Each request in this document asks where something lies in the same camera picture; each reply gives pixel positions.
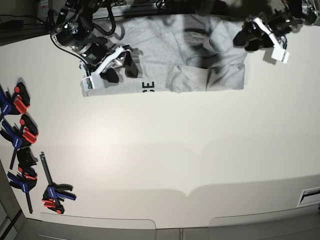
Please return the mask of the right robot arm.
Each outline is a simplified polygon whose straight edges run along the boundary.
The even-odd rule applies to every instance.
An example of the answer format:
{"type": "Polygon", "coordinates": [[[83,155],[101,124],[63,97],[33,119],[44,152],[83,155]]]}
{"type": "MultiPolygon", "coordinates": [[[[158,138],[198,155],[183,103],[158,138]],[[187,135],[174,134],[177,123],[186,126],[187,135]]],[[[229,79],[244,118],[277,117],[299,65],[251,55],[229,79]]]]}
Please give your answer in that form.
{"type": "Polygon", "coordinates": [[[132,59],[129,45],[109,48],[108,37],[116,30],[112,0],[68,0],[57,20],[52,20],[50,37],[60,49],[71,48],[70,54],[79,58],[86,90],[103,88],[105,83],[117,84],[116,69],[123,68],[128,78],[137,78],[139,70],[132,59]],[[110,30],[94,22],[93,15],[104,5],[111,23],[110,30]]]}

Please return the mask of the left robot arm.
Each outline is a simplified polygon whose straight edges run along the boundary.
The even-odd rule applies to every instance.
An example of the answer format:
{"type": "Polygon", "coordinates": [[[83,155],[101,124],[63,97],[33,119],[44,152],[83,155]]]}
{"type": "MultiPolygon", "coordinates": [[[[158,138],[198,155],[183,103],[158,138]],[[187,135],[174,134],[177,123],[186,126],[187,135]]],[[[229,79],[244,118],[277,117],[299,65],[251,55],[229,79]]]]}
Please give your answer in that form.
{"type": "Polygon", "coordinates": [[[245,19],[242,29],[233,39],[236,48],[254,52],[266,48],[286,49],[286,35],[297,28],[313,25],[320,18],[319,5],[314,0],[284,0],[284,8],[274,14],[260,13],[245,19]]]}

